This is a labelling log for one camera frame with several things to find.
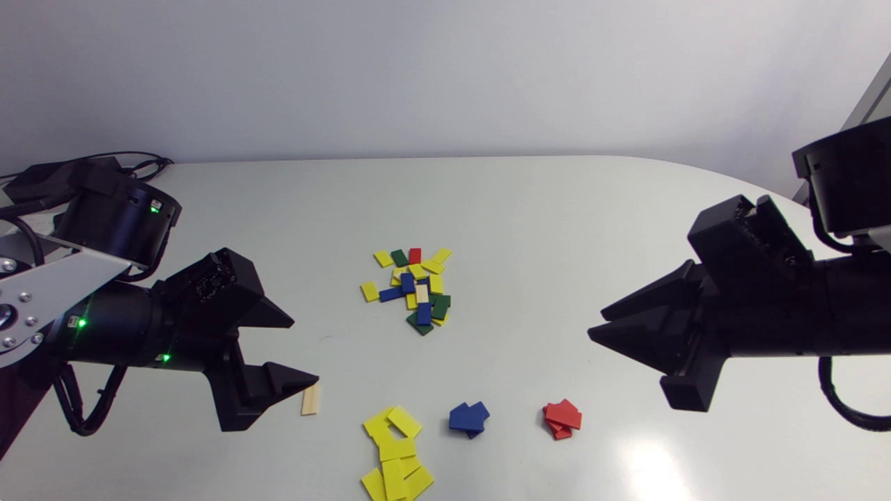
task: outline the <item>yellow tile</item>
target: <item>yellow tile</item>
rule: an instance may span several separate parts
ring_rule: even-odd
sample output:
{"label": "yellow tile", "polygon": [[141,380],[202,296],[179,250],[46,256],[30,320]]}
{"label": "yellow tile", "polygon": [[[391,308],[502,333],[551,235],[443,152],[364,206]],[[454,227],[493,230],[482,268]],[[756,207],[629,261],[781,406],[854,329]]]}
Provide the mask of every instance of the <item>yellow tile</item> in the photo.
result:
{"label": "yellow tile", "polygon": [[440,273],[446,271],[446,267],[440,265],[436,261],[428,259],[426,261],[421,262],[421,267],[429,271],[430,273],[435,273],[439,275]]}
{"label": "yellow tile", "polygon": [[433,255],[433,259],[431,261],[435,263],[439,263],[440,265],[444,265],[446,263],[446,259],[452,255],[452,252],[448,249],[440,249],[437,250],[437,253]]}
{"label": "yellow tile", "polygon": [[414,275],[415,280],[421,280],[422,278],[426,278],[427,274],[424,273],[424,268],[421,265],[408,265],[408,271]]}
{"label": "yellow tile", "polygon": [[365,302],[370,303],[380,299],[378,288],[374,286],[374,282],[366,282],[362,284],[362,294],[365,295]]}
{"label": "yellow tile", "polygon": [[375,252],[374,258],[378,260],[378,264],[380,264],[380,267],[382,268],[393,266],[393,258],[391,258],[389,252],[385,250],[378,250]]}
{"label": "yellow tile", "polygon": [[418,468],[414,473],[408,476],[405,479],[405,487],[408,490],[408,499],[407,501],[414,501],[414,499],[421,495],[421,492],[426,490],[433,484],[433,475],[427,471],[427,468],[423,466]]}
{"label": "yellow tile", "polygon": [[384,490],[387,492],[387,501],[396,501],[407,496],[408,489],[405,487],[406,480],[402,474],[402,462],[398,459],[390,459],[381,463],[380,466],[384,470]]}
{"label": "yellow tile", "polygon": [[418,283],[414,287],[414,298],[419,303],[429,303],[430,296],[427,294],[427,285],[423,283]]}
{"label": "yellow tile", "polygon": [[379,449],[381,462],[418,454],[417,449],[414,448],[414,439],[401,439],[385,442]]}
{"label": "yellow tile", "polygon": [[442,275],[431,275],[430,276],[430,293],[431,294],[442,294],[443,293],[443,277],[442,277]]}
{"label": "yellow tile", "polygon": [[399,280],[399,276],[403,273],[408,273],[408,267],[398,267],[393,270],[393,278],[390,279],[390,285],[399,285],[402,283]]}
{"label": "yellow tile", "polygon": [[387,501],[387,491],[384,490],[384,475],[379,469],[371,470],[367,475],[362,477],[362,485],[368,491],[368,496],[372,501]]}
{"label": "yellow tile", "polygon": [[396,441],[393,432],[389,430],[390,422],[387,419],[391,412],[393,412],[393,407],[387,407],[368,421],[362,423],[362,426],[365,427],[365,432],[368,433],[368,436],[374,440],[378,447],[381,444]]}
{"label": "yellow tile", "polygon": [[402,406],[396,406],[392,412],[387,415],[387,419],[393,423],[406,437],[413,439],[421,432],[423,426],[412,415],[408,414]]}
{"label": "yellow tile", "polygon": [[421,468],[421,460],[418,459],[418,456],[403,457],[399,461],[402,462],[402,474],[406,477],[414,473],[418,468]]}

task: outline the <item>table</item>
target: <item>table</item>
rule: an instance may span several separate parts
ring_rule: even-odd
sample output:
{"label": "table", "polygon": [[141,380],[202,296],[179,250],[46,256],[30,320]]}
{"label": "table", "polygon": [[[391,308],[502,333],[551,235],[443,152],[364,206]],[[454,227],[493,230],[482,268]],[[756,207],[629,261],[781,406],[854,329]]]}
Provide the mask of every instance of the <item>table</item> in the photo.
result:
{"label": "table", "polygon": [[[402,405],[424,425],[424,501],[473,499],[877,498],[891,441],[844,422],[808,359],[732,359],[707,414],[671,410],[659,373],[585,330],[599,310],[694,257],[700,210],[765,190],[663,161],[623,157],[327,160],[177,165],[155,185],[184,207],[156,278],[228,246],[252,259],[289,330],[243,329],[248,363],[320,374],[321,412],[300,398],[221,433],[200,374],[134,369],[103,428],[67,430],[52,393],[0,464],[0,499],[361,500],[378,465],[361,422]],[[818,258],[805,209],[774,196]],[[449,322],[421,337],[385,284],[378,250],[454,251]],[[881,357],[837,362],[842,398],[891,410]],[[78,364],[92,402],[108,368]],[[584,412],[555,442],[541,408]],[[482,400],[473,441],[448,411]]]}

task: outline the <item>yellow tile pile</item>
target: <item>yellow tile pile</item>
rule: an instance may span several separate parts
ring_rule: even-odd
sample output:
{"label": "yellow tile pile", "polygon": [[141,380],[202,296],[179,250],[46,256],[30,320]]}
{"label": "yellow tile pile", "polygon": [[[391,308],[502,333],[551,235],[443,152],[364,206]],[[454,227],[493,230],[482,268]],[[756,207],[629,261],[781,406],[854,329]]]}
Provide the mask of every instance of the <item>yellow tile pile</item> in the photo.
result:
{"label": "yellow tile pile", "polygon": [[[433,483],[433,476],[421,464],[414,447],[414,437],[421,432],[421,424],[402,406],[397,406],[387,407],[363,426],[380,451],[380,469],[375,468],[362,477],[372,501],[413,501],[420,496]],[[397,439],[391,426],[405,438]]]}

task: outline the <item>black cable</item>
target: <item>black cable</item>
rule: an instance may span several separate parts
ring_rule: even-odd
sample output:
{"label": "black cable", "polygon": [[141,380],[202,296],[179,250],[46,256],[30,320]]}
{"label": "black cable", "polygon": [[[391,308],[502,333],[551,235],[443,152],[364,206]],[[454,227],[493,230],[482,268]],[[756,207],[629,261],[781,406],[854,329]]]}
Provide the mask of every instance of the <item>black cable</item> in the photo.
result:
{"label": "black cable", "polygon": [[50,195],[44,199],[0,207],[0,219],[17,218],[18,216],[25,216],[26,214],[33,214],[42,210],[52,209],[53,207],[71,201],[77,194],[78,191],[74,188],[66,188],[60,193]]}
{"label": "black cable", "polygon": [[43,265],[46,261],[44,260],[44,250],[40,246],[40,241],[37,239],[37,234],[34,233],[34,230],[31,229],[31,226],[28,223],[22,221],[20,218],[4,218],[4,221],[12,223],[15,227],[19,228],[21,234],[25,236],[25,239],[28,240],[28,245],[31,246],[31,253],[34,254],[34,266],[39,267]]}
{"label": "black cable", "polygon": [[[148,166],[151,165],[152,163],[157,163],[157,164],[159,165],[159,168],[158,168],[155,172],[153,172],[153,173],[151,174],[151,177],[149,177],[149,179],[151,179],[152,177],[157,176],[158,173],[159,173],[161,170],[164,170],[164,168],[165,168],[166,166],[168,166],[168,165],[170,165],[170,164],[173,164],[173,163],[176,163],[176,162],[172,161],[171,159],[169,159],[169,158],[167,158],[167,157],[162,157],[161,155],[158,155],[157,153],[152,153],[152,152],[140,152],[140,151],[137,151],[137,150],[132,150],[132,151],[130,151],[130,150],[125,150],[125,151],[120,151],[120,152],[95,153],[95,154],[92,154],[92,155],[86,155],[86,156],[84,156],[84,157],[77,157],[77,158],[75,158],[75,159],[64,160],[62,163],[69,163],[69,162],[72,162],[72,161],[78,161],[78,160],[89,160],[89,159],[95,159],[95,158],[99,158],[99,157],[114,157],[114,156],[118,156],[118,155],[142,155],[142,156],[146,156],[146,157],[152,157],[152,160],[146,160],[146,161],[140,163],[139,165],[137,165],[137,166],[134,167],[134,168],[123,168],[123,169],[121,169],[121,171],[124,172],[125,174],[130,174],[130,173],[132,173],[132,172],[137,171],[137,170],[140,169],[140,168],[148,167]],[[8,178],[10,178],[10,177],[16,177],[16,176],[18,176],[19,174],[22,174],[23,172],[25,172],[25,171],[24,171],[24,170],[21,170],[21,171],[19,171],[19,172],[15,172],[15,173],[12,173],[12,174],[4,174],[4,175],[0,176],[0,179],[8,179]]]}
{"label": "black cable", "polygon": [[61,411],[65,415],[65,420],[71,430],[82,437],[89,437],[96,433],[105,422],[111,410],[111,404],[118,393],[118,388],[124,381],[124,374],[127,373],[126,365],[115,365],[111,369],[109,379],[105,383],[105,388],[99,390],[99,401],[93,412],[84,419],[84,401],[80,397],[80,388],[78,387],[78,378],[74,375],[74,369],[66,363],[62,366],[60,372],[53,378],[53,388],[56,397],[59,398]]}
{"label": "black cable", "polygon": [[845,405],[835,391],[832,384],[832,357],[820,357],[817,365],[817,373],[820,377],[820,389],[823,395],[836,410],[849,423],[869,431],[891,431],[891,415],[872,415],[854,410]]}
{"label": "black cable", "polygon": [[65,160],[63,163],[68,163],[70,161],[78,161],[78,160],[89,160],[96,159],[99,157],[116,157],[118,155],[142,155],[145,157],[154,157],[158,160],[164,160],[164,157],[158,155],[157,153],[152,152],[139,152],[139,151],[122,151],[122,152],[105,152],[105,153],[95,153],[92,155],[86,155],[85,157],[77,157],[71,160]]}

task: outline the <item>white wall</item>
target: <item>white wall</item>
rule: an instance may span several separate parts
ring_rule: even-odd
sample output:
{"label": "white wall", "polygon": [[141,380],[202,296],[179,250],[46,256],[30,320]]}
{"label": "white wall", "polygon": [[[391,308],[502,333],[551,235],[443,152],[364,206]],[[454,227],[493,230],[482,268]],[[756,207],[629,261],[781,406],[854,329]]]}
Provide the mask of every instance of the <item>white wall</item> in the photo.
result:
{"label": "white wall", "polygon": [[4,0],[0,168],[615,153],[791,195],[891,50],[891,3]]}

